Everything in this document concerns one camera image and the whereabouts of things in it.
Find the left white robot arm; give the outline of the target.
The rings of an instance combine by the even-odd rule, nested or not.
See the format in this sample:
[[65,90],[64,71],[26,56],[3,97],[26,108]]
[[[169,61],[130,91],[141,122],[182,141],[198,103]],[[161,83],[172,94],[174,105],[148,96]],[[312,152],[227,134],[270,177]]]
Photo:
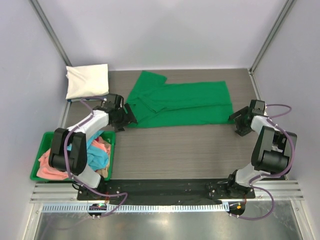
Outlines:
[[121,95],[108,94],[106,97],[92,96],[89,99],[100,100],[101,104],[91,108],[85,97],[80,100],[90,114],[73,126],[54,131],[48,164],[60,172],[66,172],[70,180],[88,189],[89,195],[95,200],[126,197],[127,193],[106,194],[104,178],[88,165],[87,142],[109,125],[118,132],[123,131],[129,124],[137,123],[136,117]]

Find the green t shirt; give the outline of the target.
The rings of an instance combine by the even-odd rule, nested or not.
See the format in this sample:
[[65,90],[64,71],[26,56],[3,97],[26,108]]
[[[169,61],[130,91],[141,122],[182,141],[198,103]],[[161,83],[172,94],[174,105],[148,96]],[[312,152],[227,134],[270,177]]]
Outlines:
[[230,124],[233,104],[225,81],[167,83],[142,71],[126,101],[137,120],[131,128]]

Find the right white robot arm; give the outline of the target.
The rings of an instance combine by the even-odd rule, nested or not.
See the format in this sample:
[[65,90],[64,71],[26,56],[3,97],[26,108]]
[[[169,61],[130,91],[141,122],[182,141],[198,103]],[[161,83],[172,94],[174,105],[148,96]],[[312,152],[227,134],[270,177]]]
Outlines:
[[267,115],[264,101],[253,99],[250,105],[229,116],[235,133],[244,137],[258,134],[250,163],[228,176],[225,192],[230,198],[241,198],[253,190],[253,184],[264,178],[279,178],[292,167],[298,136],[285,131]]

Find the green plastic tray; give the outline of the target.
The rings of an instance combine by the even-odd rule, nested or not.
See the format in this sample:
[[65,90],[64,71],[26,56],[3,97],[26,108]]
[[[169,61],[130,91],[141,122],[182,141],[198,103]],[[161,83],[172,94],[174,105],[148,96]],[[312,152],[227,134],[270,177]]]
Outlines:
[[[42,140],[40,142],[40,146],[37,152],[37,156],[35,159],[35,162],[33,164],[31,173],[30,173],[30,179],[35,182],[48,182],[48,181],[60,181],[60,180],[48,180],[44,178],[40,178],[37,176],[38,169],[40,167],[40,163],[38,159],[48,150],[51,149],[52,140],[53,140],[54,133],[53,132],[46,132],[44,133]],[[102,138],[109,142],[111,144],[111,160],[110,160],[110,166],[108,170],[108,177],[105,178],[105,180],[109,180],[112,175],[112,167],[113,167],[113,159],[114,159],[114,153],[115,153],[115,144],[116,144],[116,134],[112,131],[104,131],[104,133],[101,135]]]

